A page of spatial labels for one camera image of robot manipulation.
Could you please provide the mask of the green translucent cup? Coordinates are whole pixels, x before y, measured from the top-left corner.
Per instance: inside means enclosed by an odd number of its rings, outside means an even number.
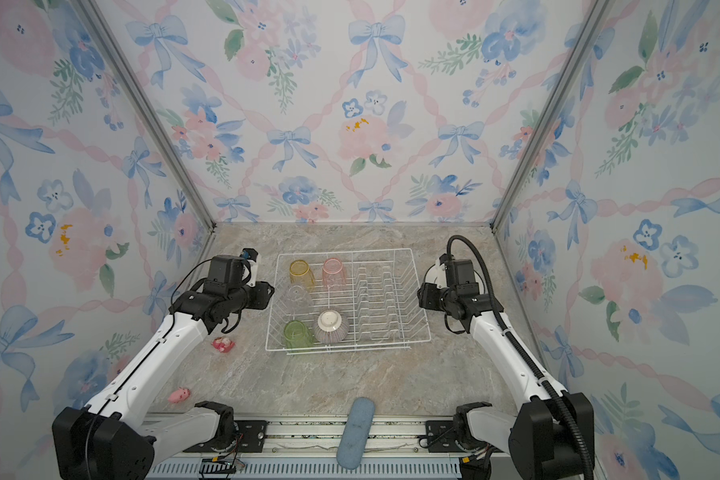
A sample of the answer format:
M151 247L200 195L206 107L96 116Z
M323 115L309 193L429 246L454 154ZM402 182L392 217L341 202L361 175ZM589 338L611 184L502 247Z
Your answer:
M284 344L287 350L303 350L312 348L315 338L307 325L293 320L284 327Z

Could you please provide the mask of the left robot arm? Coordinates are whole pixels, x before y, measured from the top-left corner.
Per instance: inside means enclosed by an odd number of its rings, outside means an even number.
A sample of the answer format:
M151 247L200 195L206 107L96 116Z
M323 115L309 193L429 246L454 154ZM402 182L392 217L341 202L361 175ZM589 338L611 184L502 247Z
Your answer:
M52 424L63 479L143 479L151 468L198 444L226 454L240 441L232 407L201 401L172 420L146 424L148 410L187 356L215 331L235 329L229 318L266 309L273 285L258 279L259 254L207 261L207 275L173 294L152 338L82 407L66 407Z

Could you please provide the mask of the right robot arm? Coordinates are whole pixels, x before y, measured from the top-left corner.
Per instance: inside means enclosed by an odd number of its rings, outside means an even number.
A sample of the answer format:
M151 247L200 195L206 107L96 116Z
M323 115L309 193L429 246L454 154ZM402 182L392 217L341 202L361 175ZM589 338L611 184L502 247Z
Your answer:
M517 335L488 285L469 260L444 254L426 272L419 304L457 320L489 355L509 387L517 412L487 402L461 405L453 416L457 444L465 450L510 456L524 479L594 476L594 409L541 365Z

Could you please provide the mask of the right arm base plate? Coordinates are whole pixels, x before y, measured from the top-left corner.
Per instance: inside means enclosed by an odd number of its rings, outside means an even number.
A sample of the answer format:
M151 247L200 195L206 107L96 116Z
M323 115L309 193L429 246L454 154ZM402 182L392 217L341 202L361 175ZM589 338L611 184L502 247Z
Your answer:
M419 446L429 453L467 453L471 443L466 439L467 427L462 421L427 420Z

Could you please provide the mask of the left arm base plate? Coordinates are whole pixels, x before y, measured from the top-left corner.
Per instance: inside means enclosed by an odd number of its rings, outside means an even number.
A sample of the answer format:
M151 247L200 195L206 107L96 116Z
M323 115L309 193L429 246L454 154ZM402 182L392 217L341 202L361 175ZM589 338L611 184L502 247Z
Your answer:
M220 435L195 444L185 449L184 453L261 453L267 427L266 420L235 420L230 425L223 426Z

